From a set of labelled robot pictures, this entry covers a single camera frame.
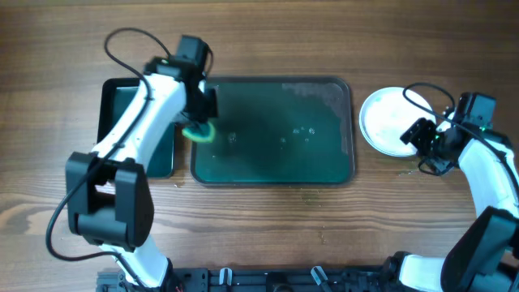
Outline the green and yellow sponge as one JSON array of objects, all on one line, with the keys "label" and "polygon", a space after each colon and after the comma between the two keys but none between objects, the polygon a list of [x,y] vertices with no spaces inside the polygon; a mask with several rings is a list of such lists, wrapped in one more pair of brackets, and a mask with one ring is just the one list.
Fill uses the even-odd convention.
[{"label": "green and yellow sponge", "polygon": [[194,123],[182,129],[182,135],[195,143],[211,143],[216,135],[215,127],[210,123]]}]

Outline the white plate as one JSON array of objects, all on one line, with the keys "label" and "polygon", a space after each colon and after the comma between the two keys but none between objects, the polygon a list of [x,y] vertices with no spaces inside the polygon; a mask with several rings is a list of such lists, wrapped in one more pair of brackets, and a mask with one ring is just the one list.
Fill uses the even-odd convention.
[{"label": "white plate", "polygon": [[392,157],[412,157],[417,149],[404,144],[401,136],[420,118],[431,120],[440,130],[448,127],[436,117],[408,102],[404,88],[386,87],[373,92],[362,104],[358,123],[366,141],[377,151]]}]

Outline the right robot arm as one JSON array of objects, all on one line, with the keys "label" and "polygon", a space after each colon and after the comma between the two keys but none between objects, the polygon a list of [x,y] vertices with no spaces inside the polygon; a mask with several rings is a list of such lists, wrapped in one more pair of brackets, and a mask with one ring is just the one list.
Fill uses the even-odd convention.
[{"label": "right robot arm", "polygon": [[516,291],[518,270],[502,261],[518,253],[518,175],[506,136],[481,118],[455,118],[439,131],[425,118],[401,134],[440,176],[453,166],[465,175],[477,218],[444,258],[406,254],[396,282],[418,291]]}]

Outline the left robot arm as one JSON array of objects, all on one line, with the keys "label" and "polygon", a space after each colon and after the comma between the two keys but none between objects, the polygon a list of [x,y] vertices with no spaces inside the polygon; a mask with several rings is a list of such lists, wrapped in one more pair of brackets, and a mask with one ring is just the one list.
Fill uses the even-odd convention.
[{"label": "left robot arm", "polygon": [[203,61],[154,58],[139,76],[135,97],[91,152],[73,153],[66,163],[66,197],[71,233],[111,256],[129,284],[140,290],[175,288],[170,260],[150,231],[154,205],[148,167],[167,128],[184,125],[183,135],[210,143],[216,130],[216,93],[206,88]]}]

